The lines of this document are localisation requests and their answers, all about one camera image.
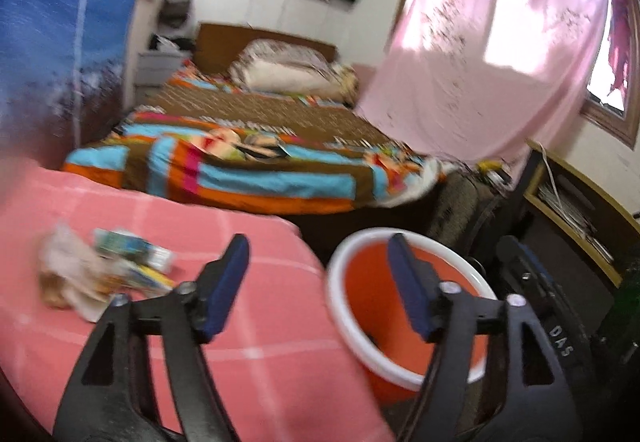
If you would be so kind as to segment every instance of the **colorful bed sheet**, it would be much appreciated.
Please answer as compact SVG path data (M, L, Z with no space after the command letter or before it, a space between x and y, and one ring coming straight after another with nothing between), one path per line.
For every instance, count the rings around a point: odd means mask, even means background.
M234 92L189 69L63 169L182 203L286 215L395 203L437 177L348 109Z

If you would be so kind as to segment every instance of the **window frame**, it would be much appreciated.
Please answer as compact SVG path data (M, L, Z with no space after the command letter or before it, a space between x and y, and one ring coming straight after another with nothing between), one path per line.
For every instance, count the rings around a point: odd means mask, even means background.
M406 0L399 0L398 2L388 44L391 42L394 31L404 14L405 4ZM610 133L610 135L613 135L624 145L634 149L640 127L640 67L638 63L638 54L640 54L639 0L629 0L629 28L631 30L631 44L624 114L616 114L607 109L602 103L594 101L591 98L591 92L585 87L585 101L580 109L580 115Z

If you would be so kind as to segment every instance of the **bucket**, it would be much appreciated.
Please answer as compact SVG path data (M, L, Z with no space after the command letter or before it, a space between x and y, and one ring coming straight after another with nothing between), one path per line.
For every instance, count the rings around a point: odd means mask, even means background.
M402 229L373 228L346 238L329 261L327 302L342 338L366 369L381 406L420 390L434 345L415 333L386 261L386 243L402 233L416 257L430 262L442 280L473 295L496 299L480 274L438 242ZM487 339L476 336L468 382L484 375Z

